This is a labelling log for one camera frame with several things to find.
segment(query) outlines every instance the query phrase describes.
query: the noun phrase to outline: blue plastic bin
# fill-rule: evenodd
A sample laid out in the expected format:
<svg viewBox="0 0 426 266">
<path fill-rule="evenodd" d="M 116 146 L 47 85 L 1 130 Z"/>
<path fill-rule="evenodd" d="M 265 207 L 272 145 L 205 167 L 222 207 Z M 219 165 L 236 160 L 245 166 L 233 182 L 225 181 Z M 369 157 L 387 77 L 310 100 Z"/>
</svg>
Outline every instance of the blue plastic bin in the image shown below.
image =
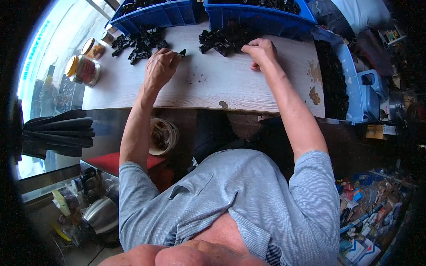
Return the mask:
<svg viewBox="0 0 426 266">
<path fill-rule="evenodd" d="M 363 98 L 355 64 L 348 46 L 343 43 L 340 37 L 324 29 L 316 27 L 311 33 L 315 40 L 324 40 L 331 43 L 334 52 L 342 63 L 346 93 L 349 96 L 349 109 L 346 113 L 346 121 L 350 121 L 352 125 L 363 121 Z"/>
<path fill-rule="evenodd" d="M 209 15 L 210 29 L 222 29 L 229 20 L 245 23 L 261 34 L 300 39 L 317 21 L 304 0 L 295 0 L 300 6 L 299 16 L 278 9 L 240 4 L 216 4 L 204 0 Z"/>
<path fill-rule="evenodd" d="M 118 28 L 124 35 L 138 33 L 142 25 L 173 27 L 197 24 L 195 0 L 175 0 L 133 11 L 120 16 L 121 7 L 132 0 L 125 0 L 112 17 L 109 24 Z"/>
</svg>

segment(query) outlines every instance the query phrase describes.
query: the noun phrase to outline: stainless steel pot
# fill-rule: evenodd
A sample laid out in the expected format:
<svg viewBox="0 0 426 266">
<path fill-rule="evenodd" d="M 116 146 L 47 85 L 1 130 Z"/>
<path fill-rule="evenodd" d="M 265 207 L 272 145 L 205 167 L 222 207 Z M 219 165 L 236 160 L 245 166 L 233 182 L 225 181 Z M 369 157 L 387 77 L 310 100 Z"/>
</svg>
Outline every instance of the stainless steel pot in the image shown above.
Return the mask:
<svg viewBox="0 0 426 266">
<path fill-rule="evenodd" d="M 102 197 L 86 209 L 83 220 L 102 234 L 118 226 L 118 206 L 109 198 Z"/>
</svg>

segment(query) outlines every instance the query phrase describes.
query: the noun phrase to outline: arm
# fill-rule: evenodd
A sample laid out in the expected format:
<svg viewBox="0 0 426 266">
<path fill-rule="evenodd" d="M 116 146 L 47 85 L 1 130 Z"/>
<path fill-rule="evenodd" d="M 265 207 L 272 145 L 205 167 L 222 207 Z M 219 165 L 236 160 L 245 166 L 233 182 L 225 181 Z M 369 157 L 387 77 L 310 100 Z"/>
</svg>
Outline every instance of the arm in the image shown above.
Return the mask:
<svg viewBox="0 0 426 266">
<path fill-rule="evenodd" d="M 163 48 L 145 66 L 145 79 L 130 111 L 120 146 L 120 165 L 135 162 L 147 171 L 150 145 L 150 118 L 160 89 L 172 78 L 181 60 L 177 53 Z"/>
<path fill-rule="evenodd" d="M 251 70 L 260 70 L 265 75 L 290 140 L 294 161 L 302 154 L 314 150 L 328 153 L 317 121 L 278 64 L 273 43 L 259 38 L 244 45 L 242 51 L 253 58 Z"/>
</svg>

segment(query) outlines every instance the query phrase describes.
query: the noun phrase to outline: yellow jar lid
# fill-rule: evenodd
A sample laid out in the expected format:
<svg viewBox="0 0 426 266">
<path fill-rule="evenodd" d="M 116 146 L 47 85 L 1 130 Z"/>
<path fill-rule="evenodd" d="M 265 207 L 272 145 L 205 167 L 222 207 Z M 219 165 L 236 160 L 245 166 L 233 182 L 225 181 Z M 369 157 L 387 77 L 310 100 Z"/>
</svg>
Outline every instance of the yellow jar lid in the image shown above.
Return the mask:
<svg viewBox="0 0 426 266">
<path fill-rule="evenodd" d="M 92 49 L 94 43 L 95 39 L 93 37 L 90 37 L 83 45 L 83 48 L 81 48 L 81 54 L 86 55 L 90 51 L 90 49 Z"/>
<path fill-rule="evenodd" d="M 72 76 L 77 71 L 77 68 L 78 68 L 78 57 L 75 55 L 66 64 L 65 75 L 67 77 Z"/>
</svg>

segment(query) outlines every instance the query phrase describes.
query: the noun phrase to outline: stool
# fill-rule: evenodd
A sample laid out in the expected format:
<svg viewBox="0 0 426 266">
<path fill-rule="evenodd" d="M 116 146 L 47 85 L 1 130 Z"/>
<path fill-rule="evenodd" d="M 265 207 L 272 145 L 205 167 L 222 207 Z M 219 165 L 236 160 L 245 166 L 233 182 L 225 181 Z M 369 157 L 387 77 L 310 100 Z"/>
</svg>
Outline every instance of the stool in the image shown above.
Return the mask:
<svg viewBox="0 0 426 266">
<path fill-rule="evenodd" d="M 380 117 L 379 96 L 371 86 L 360 84 L 364 115 L 376 121 Z"/>
<path fill-rule="evenodd" d="M 383 86 L 382 78 L 377 71 L 370 69 L 357 73 L 360 84 L 370 85 L 379 96 L 379 102 L 383 102 L 389 97 L 387 84 Z"/>
</svg>

